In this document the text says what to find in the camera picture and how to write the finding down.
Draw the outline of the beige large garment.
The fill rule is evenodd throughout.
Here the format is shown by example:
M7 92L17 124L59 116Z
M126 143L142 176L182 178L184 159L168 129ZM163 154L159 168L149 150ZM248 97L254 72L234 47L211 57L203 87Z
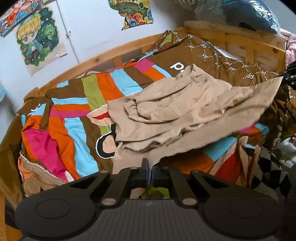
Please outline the beige large garment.
M114 174L211 144L257 122L272 104L282 79L233 86L196 65L140 92L111 100L108 113L118 144Z

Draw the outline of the pink plush blanket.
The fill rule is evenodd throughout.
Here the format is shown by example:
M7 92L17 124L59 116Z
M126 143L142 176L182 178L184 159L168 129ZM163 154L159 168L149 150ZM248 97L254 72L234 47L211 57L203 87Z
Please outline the pink plush blanket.
M288 37L287 49L285 51L285 66L292 64L296 60L296 37L292 34Z

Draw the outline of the plastic bag with bedding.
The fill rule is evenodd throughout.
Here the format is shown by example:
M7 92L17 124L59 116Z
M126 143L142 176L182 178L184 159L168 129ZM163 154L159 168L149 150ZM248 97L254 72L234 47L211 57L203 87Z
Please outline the plastic bag with bedding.
M176 3L193 12L198 21L280 34L278 18L263 1L199 0Z

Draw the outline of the colourful striped monkey bedspread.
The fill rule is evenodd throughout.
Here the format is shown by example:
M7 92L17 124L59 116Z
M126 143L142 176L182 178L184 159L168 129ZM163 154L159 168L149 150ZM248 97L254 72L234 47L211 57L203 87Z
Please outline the colourful striped monkey bedspread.
M1 193L24 197L143 158L287 197L295 105L273 70L184 31L121 68L67 80L18 111L1 143Z

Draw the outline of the black white checkered cloth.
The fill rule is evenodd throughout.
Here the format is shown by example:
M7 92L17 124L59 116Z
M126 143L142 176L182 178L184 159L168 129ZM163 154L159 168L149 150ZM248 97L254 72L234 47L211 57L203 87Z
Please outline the black white checkered cloth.
M283 201L292 189L294 170L295 137L286 138L271 151L262 147L250 189L268 195L276 201Z

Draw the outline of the blond anime character poster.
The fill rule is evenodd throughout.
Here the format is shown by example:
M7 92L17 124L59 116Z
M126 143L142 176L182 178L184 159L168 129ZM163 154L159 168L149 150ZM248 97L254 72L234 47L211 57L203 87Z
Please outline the blond anime character poster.
M48 6L22 21L15 30L15 37L23 62L32 76L67 55L53 10Z

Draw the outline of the wooden bed frame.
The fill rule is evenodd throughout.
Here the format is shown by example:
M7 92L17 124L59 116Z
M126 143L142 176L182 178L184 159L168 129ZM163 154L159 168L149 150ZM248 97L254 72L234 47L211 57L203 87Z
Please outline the wooden bed frame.
M116 161L107 103L196 65L254 95L167 150ZM30 93L1 144L1 198L24 240L275 240L283 209L252 182L260 118L275 124L285 51L221 29L183 27L116 47Z

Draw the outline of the white wall conduit pipe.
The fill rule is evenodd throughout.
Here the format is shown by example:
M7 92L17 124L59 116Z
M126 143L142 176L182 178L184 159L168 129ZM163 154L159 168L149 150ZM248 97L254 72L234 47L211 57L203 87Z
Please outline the white wall conduit pipe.
M65 35L66 35L67 39L69 40L69 43L70 43L70 46L71 46L72 51L74 53L74 56L76 58L76 61L79 64L80 63L80 58L79 58L79 55L77 53L76 47L73 44L73 41L72 41L72 33L71 33L71 31L70 31L70 29L68 27L68 24L67 24L67 21L66 21L64 12L63 12L63 8L62 8L62 5L61 5L61 1L60 0L56 0L56 3L57 3L57 7L58 7L58 10L59 10L60 16L61 16L61 20L62 20L63 26L64 26L65 31L66 31L66 34Z

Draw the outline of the colourful cartoon wall poster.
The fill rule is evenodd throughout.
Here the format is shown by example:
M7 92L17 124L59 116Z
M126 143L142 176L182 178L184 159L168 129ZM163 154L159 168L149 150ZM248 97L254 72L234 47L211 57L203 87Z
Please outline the colourful cartoon wall poster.
M109 0L108 2L110 7L124 18L122 30L154 22L149 0Z

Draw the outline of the orange anime wall poster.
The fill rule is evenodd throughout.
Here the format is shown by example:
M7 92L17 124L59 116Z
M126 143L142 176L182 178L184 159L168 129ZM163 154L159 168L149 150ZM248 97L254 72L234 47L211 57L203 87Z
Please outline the orange anime wall poster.
M4 37L14 26L22 23L24 20L30 20L36 17L39 13L36 9L41 10L44 1L17 1L1 16L1 37Z

